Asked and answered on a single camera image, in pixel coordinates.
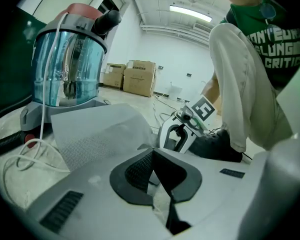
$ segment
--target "cable on floor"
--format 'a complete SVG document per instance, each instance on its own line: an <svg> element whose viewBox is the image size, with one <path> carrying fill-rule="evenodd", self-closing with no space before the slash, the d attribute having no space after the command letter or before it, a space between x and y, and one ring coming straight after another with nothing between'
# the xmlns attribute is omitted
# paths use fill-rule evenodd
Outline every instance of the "cable on floor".
<svg viewBox="0 0 300 240"><path fill-rule="evenodd" d="M172 108L173 110L177 111L176 108L174 108L173 106L170 106L170 105L168 105L167 103L163 102L163 101L160 100L156 95L155 95L154 97L157 99L157 101L159 101L159 102L163 103L164 105L167 105L168 107L170 107L170 108Z"/></svg>
<svg viewBox="0 0 300 240"><path fill-rule="evenodd" d="M171 114L160 113L160 114L159 114L159 117L160 117L163 121L166 121L167 119L162 118L162 115L165 115L165 116L168 116L168 117L171 117L171 116L172 116Z"/></svg>
<svg viewBox="0 0 300 240"><path fill-rule="evenodd" d="M107 99L104 99L103 102L104 102L105 104L107 104L107 105L111 105L111 102L110 102L109 100L107 100Z"/></svg>
<svg viewBox="0 0 300 240"><path fill-rule="evenodd" d="M218 128L215 128L215 129L213 129L213 130L208 130L209 131L209 134L216 134L216 130L219 130L220 129L220 127L218 127Z"/></svg>
<svg viewBox="0 0 300 240"><path fill-rule="evenodd" d="M157 124L159 125L159 127L161 127L160 120L157 118L157 109L156 109L156 104L155 104L155 102L153 102L152 105L153 105L152 108L153 108L153 111L154 111L154 117L155 117L155 120L156 120Z"/></svg>
<svg viewBox="0 0 300 240"><path fill-rule="evenodd" d="M8 160L10 160L11 158L17 158L16 166L17 166L18 171L24 171L24 170L30 168L34 163L38 163L38 164L41 164L45 167L48 167L48 168L50 168L54 171L58 171L58 172L61 172L61 173L68 173L69 172L69 170L59 169L59 168L53 167L50 164L44 163L44 162L39 161L38 159L36 159L42 143L47 145L48 147L52 148L59 156L61 156L60 153L54 147L52 147L49 143L47 143L46 141L43 140L43 133L44 133L44 123L45 123L45 115L46 115L46 109L45 109L46 108L46 84L47 84L48 68L49 68L49 65L50 65L50 60L51 60L51 57L52 57L52 53L55 49L55 46L56 46L56 43L57 43L57 40L58 40L58 37L59 37L61 24L62 24L62 22L65 19L67 14L68 14L68 12L64 13L61 16L60 20L59 20L59 23L57 25L56 32L55 32L55 37L54 37L52 46L50 48L50 51L49 51L49 54L48 54L48 57L47 57L47 60L46 60L46 65L45 65L45 68L44 68L43 84L42 84L43 85L43 87L42 87L43 92L42 92L42 117L41 117L41 125L40 125L40 137L39 137L39 139L34 138L34 139L31 139L31 140L27 141L23 145L23 147L21 148L19 154L12 155L12 156L8 157L8 159L5 161L5 163L3 164L3 167L2 167L3 187L4 187L4 190L6 192L6 195L11 200L11 202L14 203L14 204L16 204L16 203L13 201L13 199L9 195L9 192L8 192L8 189L7 189L7 186L6 186L6 180L5 180L5 175L6 175L5 167L6 167L6 164L7 164ZM23 156L22 152L24 151L24 149L28 146L28 144L33 143L33 142L39 143L38 146L37 146L37 149L35 151L34 157L32 158L32 157ZM28 160L28 161L31 161L31 162L28 163L24 167L19 167L18 164L19 164L20 159Z"/></svg>

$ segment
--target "stacked cardboard boxes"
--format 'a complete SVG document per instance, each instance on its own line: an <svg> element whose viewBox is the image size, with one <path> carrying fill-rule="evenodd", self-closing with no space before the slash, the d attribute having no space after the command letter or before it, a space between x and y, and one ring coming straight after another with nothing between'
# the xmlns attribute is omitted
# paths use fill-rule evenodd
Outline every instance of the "stacked cardboard boxes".
<svg viewBox="0 0 300 240"><path fill-rule="evenodd" d="M121 89L124 85L125 69L126 65L108 63L105 68L103 85L106 87Z"/></svg>
<svg viewBox="0 0 300 240"><path fill-rule="evenodd" d="M156 84L156 69L153 62L130 60L123 73L123 90L151 97Z"/></svg>

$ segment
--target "black sticker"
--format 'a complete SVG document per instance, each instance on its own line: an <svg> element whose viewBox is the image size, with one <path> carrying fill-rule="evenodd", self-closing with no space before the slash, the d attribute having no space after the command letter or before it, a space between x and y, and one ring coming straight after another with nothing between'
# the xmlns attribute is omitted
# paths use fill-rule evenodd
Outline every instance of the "black sticker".
<svg viewBox="0 0 300 240"><path fill-rule="evenodd" d="M225 174L225 175L229 175L229 176L232 176L232 177L240 178L240 179L242 179L245 176L245 173L242 172L242 171L230 170L230 169L226 169L226 168L222 169L220 171L220 173Z"/></svg>
<svg viewBox="0 0 300 240"><path fill-rule="evenodd" d="M197 113L202 121L205 121L215 111L214 107L211 106L209 101L207 101L204 97L194 104L192 109L195 113Z"/></svg>
<svg viewBox="0 0 300 240"><path fill-rule="evenodd" d="M83 195L83 193L72 190L68 191L44 216L40 224L54 233L59 233Z"/></svg>

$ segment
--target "ceiling light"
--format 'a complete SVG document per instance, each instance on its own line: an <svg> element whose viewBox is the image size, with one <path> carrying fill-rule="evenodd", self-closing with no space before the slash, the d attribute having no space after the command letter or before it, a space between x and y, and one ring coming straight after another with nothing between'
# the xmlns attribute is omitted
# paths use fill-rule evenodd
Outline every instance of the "ceiling light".
<svg viewBox="0 0 300 240"><path fill-rule="evenodd" d="M186 8L182 8L182 7L177 7L177 6L174 6L174 5L170 5L170 11L190 15L190 16L199 18L201 20L204 20L206 22L211 22L211 20L212 20L211 17L209 17L207 15L204 15L202 13L196 12L194 10L189 10L189 9L186 9Z"/></svg>

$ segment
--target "black shoe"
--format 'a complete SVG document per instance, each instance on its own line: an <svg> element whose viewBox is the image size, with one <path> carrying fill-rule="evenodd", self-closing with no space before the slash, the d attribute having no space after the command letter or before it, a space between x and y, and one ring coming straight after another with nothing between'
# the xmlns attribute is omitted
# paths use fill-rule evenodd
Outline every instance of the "black shoe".
<svg viewBox="0 0 300 240"><path fill-rule="evenodd" d="M208 133L196 138L189 151L207 159L240 163L242 153L235 151L230 146L230 137L226 130L217 133Z"/></svg>

